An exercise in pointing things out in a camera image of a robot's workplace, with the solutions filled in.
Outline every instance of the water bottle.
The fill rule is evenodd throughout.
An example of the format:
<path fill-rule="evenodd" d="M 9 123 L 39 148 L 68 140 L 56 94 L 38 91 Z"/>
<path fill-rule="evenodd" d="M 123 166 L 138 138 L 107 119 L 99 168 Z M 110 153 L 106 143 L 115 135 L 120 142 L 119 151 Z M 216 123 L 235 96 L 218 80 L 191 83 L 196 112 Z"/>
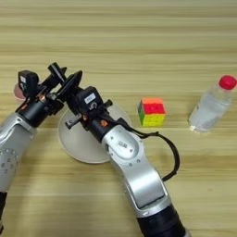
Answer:
<path fill-rule="evenodd" d="M 189 117 L 192 131 L 208 132 L 214 128 L 231 105 L 231 92 L 236 83 L 235 78 L 226 75 L 220 79 L 217 85 L 204 93 Z"/>

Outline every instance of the black cable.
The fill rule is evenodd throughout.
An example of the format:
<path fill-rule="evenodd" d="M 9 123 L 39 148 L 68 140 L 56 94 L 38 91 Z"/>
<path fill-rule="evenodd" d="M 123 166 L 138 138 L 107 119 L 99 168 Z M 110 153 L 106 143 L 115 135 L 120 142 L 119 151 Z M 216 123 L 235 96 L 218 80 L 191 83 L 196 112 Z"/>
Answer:
<path fill-rule="evenodd" d="M 116 125 L 121 125 L 122 127 L 124 127 L 124 129 L 126 129 L 127 131 L 131 131 L 132 133 L 134 133 L 137 136 L 139 136 L 141 139 L 146 139 L 146 138 L 151 137 L 151 136 L 162 138 L 168 144 L 168 146 L 170 147 L 170 149 L 171 149 L 171 151 L 172 151 L 172 153 L 174 155 L 174 168 L 173 168 L 173 170 L 168 175 L 166 175 L 165 177 L 162 178 L 162 181 L 168 181 L 174 175 L 177 174 L 177 172 L 178 172 L 178 170 L 180 168 L 181 158 L 180 158 L 180 154 L 179 154 L 179 151 L 178 151 L 176 145 L 169 138 L 161 135 L 159 133 L 159 131 L 145 133 L 145 132 L 142 132 L 142 131 L 135 130 L 134 128 L 132 128 L 128 124 L 119 123 L 119 122 L 117 122 L 115 120 L 109 119 L 109 118 L 104 117 L 102 115 L 99 115 L 99 117 L 101 119 L 104 119 L 104 120 L 108 121 L 108 122 L 112 122 L 112 123 L 114 123 Z"/>

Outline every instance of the robotic arm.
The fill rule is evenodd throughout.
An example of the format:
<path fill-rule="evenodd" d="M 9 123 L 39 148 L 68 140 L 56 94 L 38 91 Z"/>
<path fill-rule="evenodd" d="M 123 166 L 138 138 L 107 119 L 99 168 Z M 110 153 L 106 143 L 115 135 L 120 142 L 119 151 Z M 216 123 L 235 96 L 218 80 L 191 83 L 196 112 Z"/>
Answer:
<path fill-rule="evenodd" d="M 66 68 L 58 69 L 61 74 L 51 74 L 42 84 L 36 73 L 21 71 L 19 87 L 26 97 L 25 102 L 0 125 L 0 234 L 3 231 L 2 215 L 7 191 L 15 177 L 18 163 L 36 135 L 37 128 L 51 115 L 55 115 L 65 101 L 69 87 L 79 78 L 66 79 Z M 61 84 L 57 92 L 51 92 Z"/>
<path fill-rule="evenodd" d="M 148 135 L 142 132 L 141 136 L 134 134 L 136 130 L 122 118 L 117 121 L 112 119 L 107 111 L 112 102 L 108 100 L 104 103 L 94 87 L 84 90 L 76 87 L 66 101 L 75 115 L 66 126 L 71 129 L 80 122 L 107 150 L 111 164 L 121 177 L 143 236 L 191 237 L 181 224 L 164 182 L 145 156 L 141 138 Z M 169 139 L 159 136 L 170 147 L 175 147 Z"/>

